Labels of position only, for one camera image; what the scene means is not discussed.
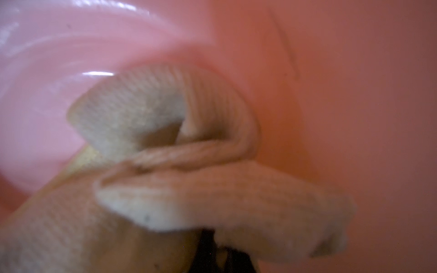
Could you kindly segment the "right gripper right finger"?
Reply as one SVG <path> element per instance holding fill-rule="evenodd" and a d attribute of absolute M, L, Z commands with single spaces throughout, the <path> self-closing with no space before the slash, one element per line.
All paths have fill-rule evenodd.
<path fill-rule="evenodd" d="M 226 273 L 256 273 L 250 257 L 247 253 L 229 249 L 225 263 Z"/>

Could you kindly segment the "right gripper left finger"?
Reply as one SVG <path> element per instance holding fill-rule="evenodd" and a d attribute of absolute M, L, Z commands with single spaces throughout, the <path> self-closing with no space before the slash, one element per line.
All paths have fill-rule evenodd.
<path fill-rule="evenodd" d="M 213 230 L 204 229 L 201 232 L 198 248 L 191 264 L 189 273 L 216 273 L 217 246 Z"/>

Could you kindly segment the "beige cleaning cloth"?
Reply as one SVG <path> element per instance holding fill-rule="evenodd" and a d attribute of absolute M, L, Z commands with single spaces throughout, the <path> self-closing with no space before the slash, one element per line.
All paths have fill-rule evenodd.
<path fill-rule="evenodd" d="M 353 199 L 257 163 L 255 114 L 209 70 L 121 72 L 67 119 L 88 145 L 2 223 L 3 273 L 186 273 L 203 229 L 273 262 L 346 245 Z"/>

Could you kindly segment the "pink plastic bucket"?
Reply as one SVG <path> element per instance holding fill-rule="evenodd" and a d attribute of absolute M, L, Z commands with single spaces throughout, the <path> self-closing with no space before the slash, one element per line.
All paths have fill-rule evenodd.
<path fill-rule="evenodd" d="M 259 161 L 354 195 L 345 252 L 262 272 L 436 272 L 435 1 L 2 1 L 2 218 L 82 145 L 71 101 L 155 58 L 239 83 Z"/>

